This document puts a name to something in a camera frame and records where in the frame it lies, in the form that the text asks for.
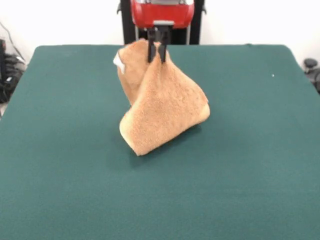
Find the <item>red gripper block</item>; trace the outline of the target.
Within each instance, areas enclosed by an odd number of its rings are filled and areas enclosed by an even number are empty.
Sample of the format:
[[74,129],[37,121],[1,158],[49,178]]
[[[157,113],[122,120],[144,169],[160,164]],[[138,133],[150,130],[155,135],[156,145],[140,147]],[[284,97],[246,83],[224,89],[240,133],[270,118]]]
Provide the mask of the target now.
[[[151,63],[156,54],[154,27],[169,26],[174,29],[187,28],[193,19],[195,2],[193,0],[132,0],[131,16],[134,25],[147,29],[147,61]],[[158,53],[161,62],[166,62],[167,46],[171,42],[171,29],[159,28]]]

